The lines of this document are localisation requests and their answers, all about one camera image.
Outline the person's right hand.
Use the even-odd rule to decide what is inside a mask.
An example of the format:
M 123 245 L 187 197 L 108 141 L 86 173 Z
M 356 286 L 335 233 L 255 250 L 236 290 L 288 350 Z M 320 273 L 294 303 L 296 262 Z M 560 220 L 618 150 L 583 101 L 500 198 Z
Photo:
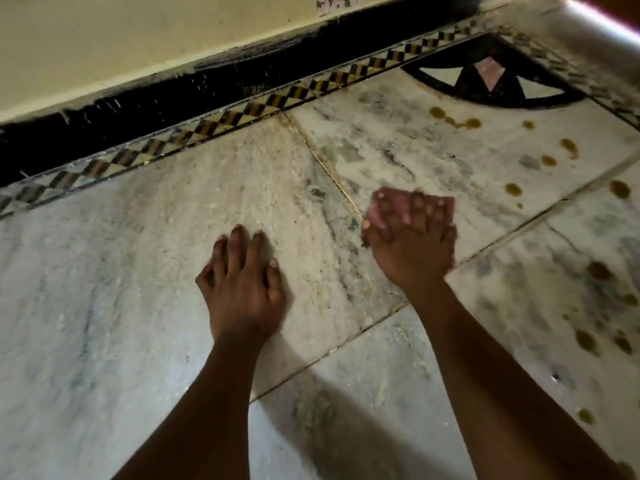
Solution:
M 422 195 L 416 193 L 411 223 L 405 224 L 383 194 L 379 195 L 379 204 L 388 229 L 388 242 L 381 242 L 371 250 L 383 274 L 410 301 L 443 288 L 444 277 L 454 266 L 458 237 L 454 222 L 445 224 L 443 206 L 425 204 Z

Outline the person's left hand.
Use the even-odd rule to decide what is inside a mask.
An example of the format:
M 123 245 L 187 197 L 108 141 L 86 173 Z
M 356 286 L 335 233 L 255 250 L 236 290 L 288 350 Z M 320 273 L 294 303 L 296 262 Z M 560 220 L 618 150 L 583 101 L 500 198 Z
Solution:
M 252 235 L 248 234 L 250 241 L 245 274 L 229 278 L 229 236 L 230 233 L 217 238 L 211 256 L 204 265 L 212 268 L 214 284 L 210 298 L 204 299 L 212 339 L 217 343 L 219 340 L 240 337 L 241 340 L 263 344 L 276 332 L 284 319 L 287 293 L 285 292 L 285 304 L 269 302 L 266 266 L 275 258 L 268 256 L 269 242 L 262 230 L 257 230 Z

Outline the pink cleaning cloth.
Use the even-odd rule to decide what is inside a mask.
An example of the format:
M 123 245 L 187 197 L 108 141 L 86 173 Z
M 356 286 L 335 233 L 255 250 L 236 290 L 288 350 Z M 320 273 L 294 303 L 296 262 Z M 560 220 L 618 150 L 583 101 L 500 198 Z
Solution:
M 375 226 L 380 231 L 386 230 L 386 224 L 382 218 L 379 204 L 379 195 L 383 194 L 390 202 L 393 211 L 400 215 L 405 224 L 410 224 L 412 220 L 413 195 L 416 193 L 422 195 L 425 204 L 429 204 L 432 207 L 436 207 L 438 205 L 443 206 L 445 224 L 452 225 L 456 206 L 454 197 L 427 194 L 418 189 L 414 191 L 407 191 L 392 187 L 381 187 L 372 193 L 371 202 L 365 212 L 364 220 L 368 221 L 372 226 Z

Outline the person's left forearm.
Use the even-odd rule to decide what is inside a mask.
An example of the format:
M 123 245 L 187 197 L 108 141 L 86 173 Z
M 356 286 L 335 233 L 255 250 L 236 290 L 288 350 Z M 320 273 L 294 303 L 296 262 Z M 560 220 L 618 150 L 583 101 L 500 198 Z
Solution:
M 248 410 L 265 338 L 219 336 L 169 416 L 113 480 L 250 480 Z

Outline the person's right forearm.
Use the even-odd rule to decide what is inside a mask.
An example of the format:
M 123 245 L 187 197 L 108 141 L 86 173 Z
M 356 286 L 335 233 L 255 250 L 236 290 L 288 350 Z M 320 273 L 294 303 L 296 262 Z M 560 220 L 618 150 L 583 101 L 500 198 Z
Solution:
M 627 480 L 442 277 L 397 283 L 431 342 L 478 480 Z

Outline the shiny silver metal cylinder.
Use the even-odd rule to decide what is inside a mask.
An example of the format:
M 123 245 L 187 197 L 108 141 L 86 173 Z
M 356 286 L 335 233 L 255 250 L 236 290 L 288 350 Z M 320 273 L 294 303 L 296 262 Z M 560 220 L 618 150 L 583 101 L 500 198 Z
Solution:
M 502 19 L 640 104 L 640 25 L 586 0 L 504 0 Z

